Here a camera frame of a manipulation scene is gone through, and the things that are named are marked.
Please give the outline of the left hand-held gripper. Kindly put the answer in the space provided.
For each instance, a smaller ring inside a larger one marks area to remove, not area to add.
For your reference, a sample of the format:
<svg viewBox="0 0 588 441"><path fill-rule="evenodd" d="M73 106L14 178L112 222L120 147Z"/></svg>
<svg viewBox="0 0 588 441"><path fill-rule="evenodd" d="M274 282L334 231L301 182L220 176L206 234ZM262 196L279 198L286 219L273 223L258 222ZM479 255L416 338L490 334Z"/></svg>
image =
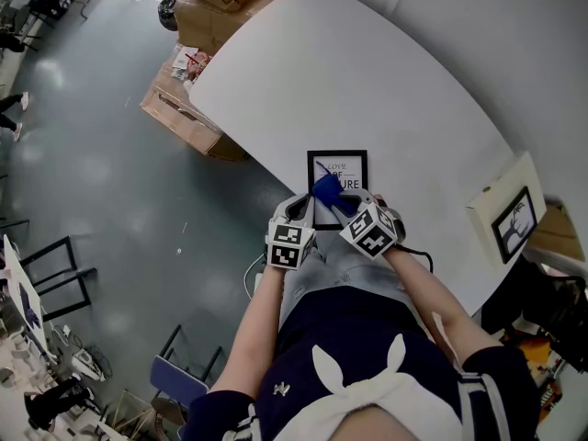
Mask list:
<svg viewBox="0 0 588 441"><path fill-rule="evenodd" d="M315 242L315 198L299 194L282 201L268 223L266 261L287 270L300 269ZM306 221L306 227L286 221Z"/></svg>

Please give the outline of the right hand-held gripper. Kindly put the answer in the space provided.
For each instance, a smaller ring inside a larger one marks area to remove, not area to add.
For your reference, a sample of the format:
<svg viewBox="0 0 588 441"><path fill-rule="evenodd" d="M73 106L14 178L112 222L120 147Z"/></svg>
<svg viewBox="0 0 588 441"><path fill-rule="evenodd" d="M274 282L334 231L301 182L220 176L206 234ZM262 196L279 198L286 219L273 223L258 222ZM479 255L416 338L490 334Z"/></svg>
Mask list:
<svg viewBox="0 0 588 441"><path fill-rule="evenodd" d="M344 190L341 199L353 204L333 204L331 212L343 228L340 235L363 256L374 261L393 245L402 244L406 231L395 210L372 202L373 196L364 188ZM360 203L369 205L357 212Z"/></svg>

